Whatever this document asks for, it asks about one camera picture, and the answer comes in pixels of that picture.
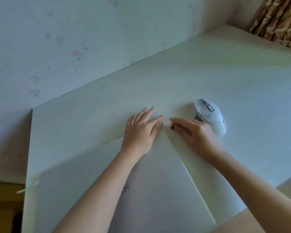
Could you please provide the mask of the person's right hand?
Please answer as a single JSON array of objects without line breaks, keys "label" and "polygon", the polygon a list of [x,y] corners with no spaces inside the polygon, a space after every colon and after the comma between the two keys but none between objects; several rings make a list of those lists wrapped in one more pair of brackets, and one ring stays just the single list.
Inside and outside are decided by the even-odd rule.
[{"label": "person's right hand", "polygon": [[180,134],[186,143],[207,162],[217,159],[224,150],[211,127],[202,121],[186,118],[170,118],[172,124],[180,124],[187,134]]}]

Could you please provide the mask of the person's left hand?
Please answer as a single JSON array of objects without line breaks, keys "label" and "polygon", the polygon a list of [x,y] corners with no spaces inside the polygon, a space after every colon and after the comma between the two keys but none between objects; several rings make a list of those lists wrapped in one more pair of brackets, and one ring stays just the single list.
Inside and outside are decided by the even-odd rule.
[{"label": "person's left hand", "polygon": [[148,110],[149,109],[147,107],[144,107],[135,116],[133,120],[134,133],[126,134],[125,128],[124,137],[120,149],[121,154],[125,156],[132,156],[133,158],[139,160],[150,150],[155,138],[157,137],[156,136],[155,138],[151,138],[151,130],[156,123],[163,123],[163,115],[159,115],[158,117],[151,117],[151,123],[143,123],[143,115]]}]

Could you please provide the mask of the white laptop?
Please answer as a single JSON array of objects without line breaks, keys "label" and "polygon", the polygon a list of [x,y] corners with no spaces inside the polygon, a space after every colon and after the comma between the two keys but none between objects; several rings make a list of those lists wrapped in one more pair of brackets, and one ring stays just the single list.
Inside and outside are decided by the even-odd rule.
[{"label": "white laptop", "polygon": [[[39,180],[36,233],[51,233],[120,150],[123,138],[75,156]],[[216,225],[166,132],[134,166],[108,233],[208,233]]]}]

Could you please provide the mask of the person's left forearm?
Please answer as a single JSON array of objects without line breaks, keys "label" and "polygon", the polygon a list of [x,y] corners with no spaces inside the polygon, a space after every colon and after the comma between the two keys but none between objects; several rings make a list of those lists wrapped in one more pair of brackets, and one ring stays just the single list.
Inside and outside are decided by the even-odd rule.
[{"label": "person's left forearm", "polygon": [[121,148],[52,233],[107,233],[132,168],[150,148]]}]

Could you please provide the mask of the person's right forearm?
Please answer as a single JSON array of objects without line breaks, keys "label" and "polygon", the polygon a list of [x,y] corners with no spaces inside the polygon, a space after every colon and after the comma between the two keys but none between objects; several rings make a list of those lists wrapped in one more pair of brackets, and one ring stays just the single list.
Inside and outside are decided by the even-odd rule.
[{"label": "person's right forearm", "polygon": [[265,233],[291,233],[291,199],[222,149],[208,152],[206,160],[228,181]]}]

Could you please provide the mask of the white computer mouse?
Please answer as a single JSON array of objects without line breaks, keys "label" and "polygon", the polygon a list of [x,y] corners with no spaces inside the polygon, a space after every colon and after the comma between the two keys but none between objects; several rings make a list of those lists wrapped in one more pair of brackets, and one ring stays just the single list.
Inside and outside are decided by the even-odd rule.
[{"label": "white computer mouse", "polygon": [[194,119],[209,124],[217,137],[223,137],[226,134],[227,128],[218,106],[204,99],[195,100],[193,103],[195,107]]}]

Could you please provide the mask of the person's bare leg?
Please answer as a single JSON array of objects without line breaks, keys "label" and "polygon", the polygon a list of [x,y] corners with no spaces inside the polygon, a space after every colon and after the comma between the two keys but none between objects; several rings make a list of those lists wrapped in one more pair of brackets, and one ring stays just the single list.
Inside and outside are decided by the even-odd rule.
[{"label": "person's bare leg", "polygon": [[211,233],[265,233],[265,231],[246,208]]}]

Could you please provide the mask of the brown patterned curtain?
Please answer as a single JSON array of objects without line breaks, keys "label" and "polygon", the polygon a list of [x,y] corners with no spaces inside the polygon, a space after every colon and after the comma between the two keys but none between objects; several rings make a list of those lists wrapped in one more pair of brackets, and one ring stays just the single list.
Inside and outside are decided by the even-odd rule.
[{"label": "brown patterned curtain", "polygon": [[291,0],[264,0],[247,29],[291,49]]}]

